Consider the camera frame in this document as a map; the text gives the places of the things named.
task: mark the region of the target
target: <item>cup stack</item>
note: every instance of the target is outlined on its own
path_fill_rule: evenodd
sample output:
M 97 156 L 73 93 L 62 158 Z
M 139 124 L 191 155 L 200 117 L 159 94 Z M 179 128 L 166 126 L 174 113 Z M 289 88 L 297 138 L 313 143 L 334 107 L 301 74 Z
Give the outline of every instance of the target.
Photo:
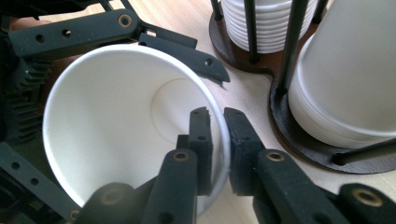
M 310 0 L 300 32 L 302 37 L 309 28 L 318 0 Z M 221 1 L 227 33 L 241 49 L 248 51 L 248 31 L 243 0 Z M 288 30 L 291 1 L 256 0 L 257 49 L 259 53 L 275 53 L 283 50 Z

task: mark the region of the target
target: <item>wooden table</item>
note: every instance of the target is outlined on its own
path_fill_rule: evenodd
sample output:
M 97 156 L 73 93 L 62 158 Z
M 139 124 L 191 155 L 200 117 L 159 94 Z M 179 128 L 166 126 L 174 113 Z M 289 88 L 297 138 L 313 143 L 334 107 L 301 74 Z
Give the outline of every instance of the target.
M 130 0 L 138 16 L 148 23 L 188 35 L 198 39 L 197 49 L 215 55 L 208 33 L 208 24 L 212 14 L 209 0 Z M 114 8 L 120 8 L 119 1 L 113 1 Z M 83 12 L 48 16 L 50 21 L 60 21 L 84 15 L 102 12 L 98 5 Z M 231 82 L 221 88 L 204 79 L 205 84 L 214 93 L 221 107 L 233 107 L 245 112 L 257 134 L 267 148 L 282 149 L 267 113 L 268 93 L 272 78 L 268 75 L 249 74 L 224 64 Z M 311 163 L 293 157 L 306 174 L 318 185 L 332 192 L 346 183 L 358 182 L 385 192 L 396 201 L 396 171 L 378 175 L 346 175 L 325 171 Z M 252 209 L 251 197 L 233 195 L 231 186 L 226 184 L 214 204 L 198 218 L 198 223 L 257 223 Z

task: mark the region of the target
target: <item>light wooden surface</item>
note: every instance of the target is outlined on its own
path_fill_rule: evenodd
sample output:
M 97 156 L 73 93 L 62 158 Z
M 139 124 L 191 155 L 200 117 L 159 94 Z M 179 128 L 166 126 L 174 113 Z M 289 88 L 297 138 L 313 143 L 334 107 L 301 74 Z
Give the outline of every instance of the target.
M 212 13 L 209 0 L 130 0 L 138 16 L 148 23 L 173 30 L 198 39 L 197 49 L 215 55 L 208 33 Z M 115 8 L 121 7 L 113 1 Z M 46 17 L 46 20 L 60 21 L 102 12 L 100 6 L 92 6 L 79 13 Z M 271 77 L 238 71 L 225 64 L 231 77 L 224 88 L 204 79 L 205 84 L 215 94 L 221 107 L 233 107 L 246 113 L 259 137 L 267 148 L 283 149 L 270 125 L 267 114 L 268 93 Z M 345 175 L 320 169 L 294 157 L 306 174 L 319 186 L 337 192 L 345 183 L 358 182 L 375 187 L 396 201 L 396 172 L 379 175 Z M 234 196 L 229 183 L 214 204 L 198 218 L 199 224 L 206 223 L 257 223 L 251 198 Z

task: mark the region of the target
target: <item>paper cup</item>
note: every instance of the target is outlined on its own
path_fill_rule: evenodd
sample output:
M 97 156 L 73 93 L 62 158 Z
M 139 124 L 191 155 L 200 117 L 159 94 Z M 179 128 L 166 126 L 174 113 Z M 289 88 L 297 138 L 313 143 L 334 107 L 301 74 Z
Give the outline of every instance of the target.
M 396 138 L 394 1 L 334 1 L 305 43 L 290 110 L 328 145 L 360 148 Z
M 206 106 L 214 144 L 209 197 L 215 200 L 230 164 L 226 122 L 215 98 L 189 67 L 137 45 L 93 50 L 72 63 L 49 95 L 43 138 L 49 165 L 80 206 L 103 185 L 138 188 L 156 176 L 177 136 L 189 133 L 190 112 Z

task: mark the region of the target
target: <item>dark wooden base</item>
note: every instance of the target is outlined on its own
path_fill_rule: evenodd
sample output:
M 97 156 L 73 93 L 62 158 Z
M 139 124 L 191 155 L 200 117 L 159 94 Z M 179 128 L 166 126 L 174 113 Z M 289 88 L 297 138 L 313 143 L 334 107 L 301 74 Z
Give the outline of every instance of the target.
M 306 40 L 317 30 L 317 24 L 311 24 L 308 31 L 300 39 L 297 47 L 297 55 Z M 271 75 L 274 78 L 270 92 L 269 114 L 272 125 L 276 129 L 277 137 L 285 143 L 285 149 L 294 152 L 304 160 L 337 172 L 351 174 L 377 174 L 396 169 L 396 155 L 376 157 L 364 161 L 354 161 L 345 165 L 337 165 L 332 160 L 338 153 L 350 152 L 353 149 L 332 147 L 320 142 L 306 133 L 296 122 L 290 112 L 288 95 L 276 92 L 277 80 L 283 51 L 272 54 L 259 54 L 257 63 L 249 61 L 249 53 L 238 48 L 228 37 L 224 20 L 215 21 L 214 16 L 209 23 L 209 34 L 215 52 L 230 66 L 239 70 Z

